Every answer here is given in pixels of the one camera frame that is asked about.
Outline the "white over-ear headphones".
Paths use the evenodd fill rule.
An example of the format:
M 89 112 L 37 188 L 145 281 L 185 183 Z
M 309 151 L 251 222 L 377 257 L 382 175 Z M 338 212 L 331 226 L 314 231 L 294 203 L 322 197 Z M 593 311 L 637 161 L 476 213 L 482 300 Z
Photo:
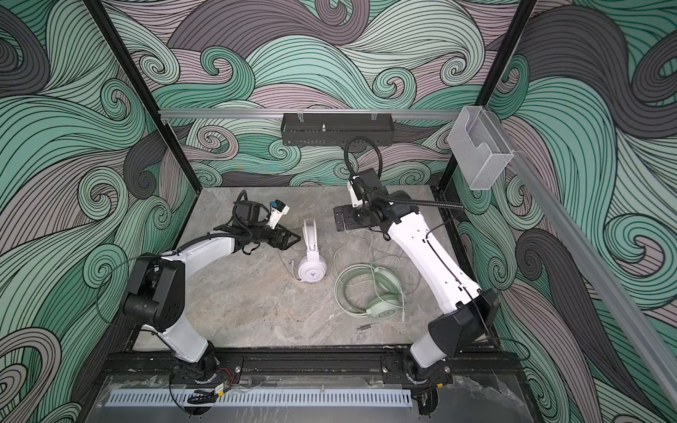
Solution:
M 327 273 L 326 261 L 321 257 L 318 245 L 317 222 L 303 222 L 303 241 L 306 245 L 306 256 L 297 267 L 298 278 L 302 282 L 314 284 L 322 280 Z

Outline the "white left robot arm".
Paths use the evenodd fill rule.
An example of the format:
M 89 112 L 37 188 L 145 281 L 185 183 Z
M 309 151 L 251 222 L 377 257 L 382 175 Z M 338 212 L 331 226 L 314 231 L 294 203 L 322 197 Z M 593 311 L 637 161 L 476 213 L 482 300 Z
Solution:
M 175 250 L 138 258 L 121 301 L 121 312 L 157 336 L 205 384 L 217 373 L 218 363 L 213 344 L 195 330 L 184 313 L 187 282 L 209 264 L 243 251 L 250 243 L 288 250 L 299 241 L 299 234 L 280 224 L 215 227 Z

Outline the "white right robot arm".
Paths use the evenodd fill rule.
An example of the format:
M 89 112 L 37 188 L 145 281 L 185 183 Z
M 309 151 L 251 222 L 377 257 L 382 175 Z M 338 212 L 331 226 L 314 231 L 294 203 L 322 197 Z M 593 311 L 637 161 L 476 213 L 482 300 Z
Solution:
M 458 266 L 417 207 L 395 204 L 381 210 L 346 204 L 335 207 L 334 213 L 340 232 L 379 227 L 407 254 L 435 296 L 442 315 L 428 324 L 427 332 L 410 348 L 417 368 L 453 357 L 488 334 L 499 308 L 496 293 L 481 288 Z

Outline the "green over-ear headphones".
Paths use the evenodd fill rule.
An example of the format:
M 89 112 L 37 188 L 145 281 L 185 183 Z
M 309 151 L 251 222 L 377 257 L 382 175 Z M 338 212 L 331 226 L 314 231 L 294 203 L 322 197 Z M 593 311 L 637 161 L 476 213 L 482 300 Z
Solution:
M 383 267 L 374 267 L 372 271 L 376 297 L 368 304 L 368 317 L 386 319 L 394 315 L 403 315 L 405 311 L 404 292 L 400 278 Z

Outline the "black perforated metal tray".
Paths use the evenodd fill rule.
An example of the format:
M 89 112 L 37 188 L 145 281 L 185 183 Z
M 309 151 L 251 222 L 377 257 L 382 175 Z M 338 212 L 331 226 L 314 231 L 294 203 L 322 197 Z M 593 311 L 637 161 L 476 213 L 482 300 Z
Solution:
M 285 146 L 344 146 L 353 139 L 369 139 L 378 146 L 392 144 L 391 115 L 356 113 L 287 113 L 280 131 Z

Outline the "clear plastic wall holder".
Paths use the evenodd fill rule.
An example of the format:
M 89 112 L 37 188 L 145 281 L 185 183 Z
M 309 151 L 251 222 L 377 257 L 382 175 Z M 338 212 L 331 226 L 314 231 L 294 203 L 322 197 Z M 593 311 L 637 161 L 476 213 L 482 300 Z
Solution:
M 481 106 L 463 107 L 447 140 L 470 190 L 490 190 L 514 157 L 500 119 Z

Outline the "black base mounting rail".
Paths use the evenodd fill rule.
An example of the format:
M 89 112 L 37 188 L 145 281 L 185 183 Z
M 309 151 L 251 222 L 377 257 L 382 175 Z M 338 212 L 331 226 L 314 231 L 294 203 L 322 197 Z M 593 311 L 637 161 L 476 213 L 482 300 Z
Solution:
M 357 376 L 370 382 L 401 385 L 449 384 L 455 375 L 508 373 L 517 359 L 474 345 L 428 368 L 414 362 L 406 345 L 367 347 L 209 347 L 196 362 L 172 352 L 119 352 L 105 361 L 102 376 L 172 375 L 181 384 L 244 382 L 269 376 Z

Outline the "aluminium rail right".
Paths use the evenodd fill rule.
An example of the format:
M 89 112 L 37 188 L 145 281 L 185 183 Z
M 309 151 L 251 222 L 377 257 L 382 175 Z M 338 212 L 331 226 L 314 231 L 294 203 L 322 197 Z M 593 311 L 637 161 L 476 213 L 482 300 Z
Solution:
M 527 160 L 524 151 L 514 143 L 500 119 L 490 110 L 485 112 L 490 127 L 512 152 L 511 163 L 525 183 L 532 198 L 539 204 L 545 217 L 560 234 L 562 244 L 569 250 L 583 276 L 592 283 L 616 322 L 636 349 L 657 384 L 676 405 L 676 358 L 638 305 L 629 297 L 620 280 L 605 263 L 599 252 L 585 237 L 580 227 L 558 199 L 541 180 L 536 167 Z

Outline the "black corner frame post left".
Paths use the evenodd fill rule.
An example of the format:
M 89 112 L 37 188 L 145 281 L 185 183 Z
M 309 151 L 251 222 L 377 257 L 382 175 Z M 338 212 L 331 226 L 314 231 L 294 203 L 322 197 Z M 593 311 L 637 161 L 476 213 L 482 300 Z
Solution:
M 116 60 L 121 65 L 123 72 L 127 78 L 130 79 L 134 91 L 141 100 L 146 112 L 151 116 L 154 126 L 157 128 L 161 138 L 169 148 L 169 151 L 174 155 L 183 174 L 187 177 L 193 190 L 195 190 L 197 194 L 200 194 L 202 191 L 202 184 L 200 183 L 199 178 L 197 178 L 196 173 L 184 154 L 182 146 L 173 129 L 170 125 L 162 121 L 160 117 L 160 108 L 142 78 L 139 69 L 134 65 L 132 56 L 128 49 L 126 49 L 120 34 L 116 31 L 103 3 L 95 0 L 84 0 L 83 3 L 93 18 L 96 26 L 98 26 L 112 53 L 116 57 Z

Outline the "black corner frame post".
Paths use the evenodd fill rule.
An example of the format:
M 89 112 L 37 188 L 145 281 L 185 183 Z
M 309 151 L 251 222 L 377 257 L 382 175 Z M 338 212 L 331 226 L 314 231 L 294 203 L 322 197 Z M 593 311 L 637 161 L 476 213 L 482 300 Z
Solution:
M 151 116 L 154 126 L 157 128 L 161 138 L 169 148 L 169 151 L 174 155 L 183 174 L 187 177 L 193 190 L 195 190 L 197 194 L 200 194 L 202 191 L 202 184 L 200 183 L 199 178 L 197 178 L 196 173 L 184 154 L 182 146 L 173 129 L 170 125 L 162 121 L 160 117 L 160 108 L 142 78 L 139 69 L 134 65 L 132 56 L 128 49 L 126 49 L 120 34 L 116 31 L 103 3 L 95 0 L 84 0 L 83 3 L 93 18 L 96 26 L 98 26 L 112 53 L 116 57 L 116 60 L 121 65 L 123 72 L 127 78 L 130 79 L 134 91 L 141 100 L 146 112 Z
M 518 46 L 536 3 L 518 2 L 507 31 L 492 43 L 495 59 L 481 86 L 474 105 L 460 110 L 451 129 L 452 158 L 438 183 L 439 191 L 453 189 L 453 176 L 459 172 L 470 190 L 490 190 L 514 157 L 508 134 L 489 106 L 499 81 Z

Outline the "black corner frame post right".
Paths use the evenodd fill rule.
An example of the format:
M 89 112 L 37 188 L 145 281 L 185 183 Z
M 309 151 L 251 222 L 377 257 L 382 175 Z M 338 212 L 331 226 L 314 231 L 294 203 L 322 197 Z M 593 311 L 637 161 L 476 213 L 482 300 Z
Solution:
M 489 106 L 499 81 L 518 46 L 536 3 L 518 2 L 507 31 L 492 43 L 495 59 L 481 86 L 474 105 L 460 110 L 451 129 L 452 158 L 438 183 L 439 191 L 453 189 L 453 176 L 459 172 L 470 190 L 490 190 L 514 157 L 508 134 Z

